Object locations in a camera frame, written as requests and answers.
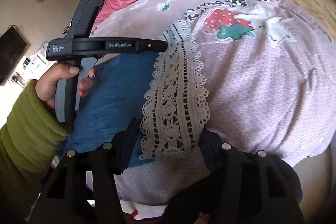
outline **television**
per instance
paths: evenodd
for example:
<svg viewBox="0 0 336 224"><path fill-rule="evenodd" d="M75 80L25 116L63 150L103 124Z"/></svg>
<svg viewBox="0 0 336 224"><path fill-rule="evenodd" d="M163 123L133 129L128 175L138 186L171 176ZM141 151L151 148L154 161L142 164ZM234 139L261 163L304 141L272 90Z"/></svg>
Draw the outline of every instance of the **television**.
<svg viewBox="0 0 336 224"><path fill-rule="evenodd" d="M0 37L0 85L6 81L11 71L19 62L27 43L14 27L10 27Z"/></svg>

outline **person's arm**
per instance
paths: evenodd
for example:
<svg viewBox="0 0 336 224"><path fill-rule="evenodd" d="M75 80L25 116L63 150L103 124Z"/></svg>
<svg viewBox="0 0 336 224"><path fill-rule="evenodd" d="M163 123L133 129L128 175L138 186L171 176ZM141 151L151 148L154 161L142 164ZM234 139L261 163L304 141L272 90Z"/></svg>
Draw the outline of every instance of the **person's arm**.
<svg viewBox="0 0 336 224"><path fill-rule="evenodd" d="M71 78L78 71L58 64L39 81L32 80L0 131L0 188L22 218L29 215L38 196L40 179L48 170L58 144L67 136L49 112L54 107L56 82ZM82 81L79 94L87 95L91 86L91 79Z"/></svg>

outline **wall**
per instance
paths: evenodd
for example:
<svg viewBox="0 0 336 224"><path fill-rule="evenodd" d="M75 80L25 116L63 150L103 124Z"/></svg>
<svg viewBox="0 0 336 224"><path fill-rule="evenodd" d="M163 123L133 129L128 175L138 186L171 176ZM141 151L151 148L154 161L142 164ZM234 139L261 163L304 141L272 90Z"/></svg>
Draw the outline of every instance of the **wall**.
<svg viewBox="0 0 336 224"><path fill-rule="evenodd" d="M0 0L0 33L16 25L30 44L26 56L35 54L44 41L62 37L79 0Z"/></svg>

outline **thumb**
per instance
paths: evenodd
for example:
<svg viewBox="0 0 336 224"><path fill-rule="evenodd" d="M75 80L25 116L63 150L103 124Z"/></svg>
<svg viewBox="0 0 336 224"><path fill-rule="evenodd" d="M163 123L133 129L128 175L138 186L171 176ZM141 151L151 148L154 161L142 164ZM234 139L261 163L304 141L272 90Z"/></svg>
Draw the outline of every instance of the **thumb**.
<svg viewBox="0 0 336 224"><path fill-rule="evenodd" d="M68 64L55 64L42 75L36 83L37 96L42 101L49 101L55 97L56 83L61 78L71 78L79 73L79 68Z"/></svg>

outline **white crochet lace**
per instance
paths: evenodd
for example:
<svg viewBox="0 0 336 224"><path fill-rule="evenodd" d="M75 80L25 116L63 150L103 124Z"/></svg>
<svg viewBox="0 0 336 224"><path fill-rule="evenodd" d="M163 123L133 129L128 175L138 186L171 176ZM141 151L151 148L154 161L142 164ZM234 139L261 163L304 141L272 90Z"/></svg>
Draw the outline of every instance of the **white crochet lace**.
<svg viewBox="0 0 336 224"><path fill-rule="evenodd" d="M157 58L145 94L140 159L187 155L197 147L210 118L205 99L209 92L201 74L204 64L190 28L179 19L159 39L165 40L168 48Z"/></svg>

